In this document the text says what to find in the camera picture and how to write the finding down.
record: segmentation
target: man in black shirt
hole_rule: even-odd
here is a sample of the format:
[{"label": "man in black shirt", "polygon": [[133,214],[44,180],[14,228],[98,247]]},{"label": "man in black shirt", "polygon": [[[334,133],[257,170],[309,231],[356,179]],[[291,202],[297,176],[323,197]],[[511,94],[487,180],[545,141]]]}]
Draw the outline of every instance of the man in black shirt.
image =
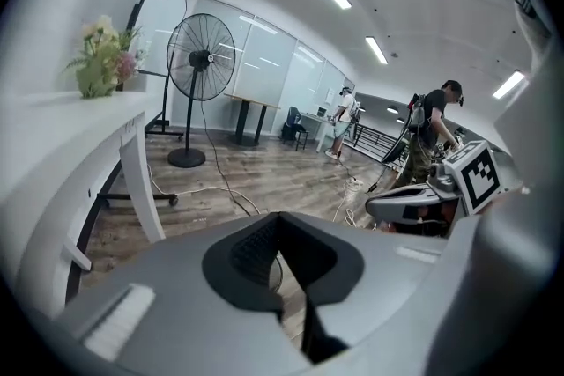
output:
[{"label": "man in black shirt", "polygon": [[398,177],[392,188],[404,187],[412,183],[423,183],[429,175],[433,148],[439,135],[446,138],[452,150],[458,149],[458,142],[442,122],[444,108],[447,104],[456,104],[462,98],[462,86],[455,80],[449,80],[440,90],[431,91],[423,104],[425,108],[425,126],[412,136],[409,142],[409,157],[404,171]]}]

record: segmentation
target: pink flower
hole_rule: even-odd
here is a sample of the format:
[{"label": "pink flower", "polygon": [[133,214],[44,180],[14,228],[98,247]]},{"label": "pink flower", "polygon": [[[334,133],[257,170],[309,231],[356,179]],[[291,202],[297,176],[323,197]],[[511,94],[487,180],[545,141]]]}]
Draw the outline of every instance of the pink flower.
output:
[{"label": "pink flower", "polygon": [[121,82],[127,80],[133,75],[135,64],[135,57],[129,52],[122,52],[117,57],[117,77]]}]

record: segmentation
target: white box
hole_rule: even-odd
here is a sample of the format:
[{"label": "white box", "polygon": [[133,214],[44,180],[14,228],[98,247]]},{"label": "white box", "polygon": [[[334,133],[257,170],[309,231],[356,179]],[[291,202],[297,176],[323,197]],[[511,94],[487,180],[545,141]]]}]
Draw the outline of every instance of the white box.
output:
[{"label": "white box", "polygon": [[499,172],[487,141],[470,141],[443,162],[462,192],[469,215],[483,209],[500,192]]}]

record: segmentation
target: person in white shirt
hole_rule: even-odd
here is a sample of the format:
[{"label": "person in white shirt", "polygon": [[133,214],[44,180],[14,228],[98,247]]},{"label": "person in white shirt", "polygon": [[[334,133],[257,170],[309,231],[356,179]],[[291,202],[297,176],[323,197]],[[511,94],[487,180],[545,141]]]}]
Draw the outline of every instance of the person in white shirt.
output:
[{"label": "person in white shirt", "polygon": [[341,151],[345,134],[351,126],[351,112],[356,104],[356,100],[353,96],[353,90],[348,86],[345,86],[339,95],[343,96],[343,99],[341,99],[341,102],[338,105],[338,110],[335,113],[335,128],[333,130],[335,140],[333,141],[333,145],[330,149],[325,151],[325,155],[331,157],[332,159],[338,159],[338,154]]}]

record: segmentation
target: shorts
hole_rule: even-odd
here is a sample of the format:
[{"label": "shorts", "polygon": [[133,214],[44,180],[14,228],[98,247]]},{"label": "shorts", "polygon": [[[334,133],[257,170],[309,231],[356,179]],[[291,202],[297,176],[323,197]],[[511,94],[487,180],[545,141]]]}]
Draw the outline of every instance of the shorts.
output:
[{"label": "shorts", "polygon": [[335,124],[335,128],[333,130],[333,136],[335,138],[341,138],[341,137],[345,136],[345,133],[349,129],[350,125],[351,125],[350,122],[341,122],[341,121],[337,122],[337,124]]}]

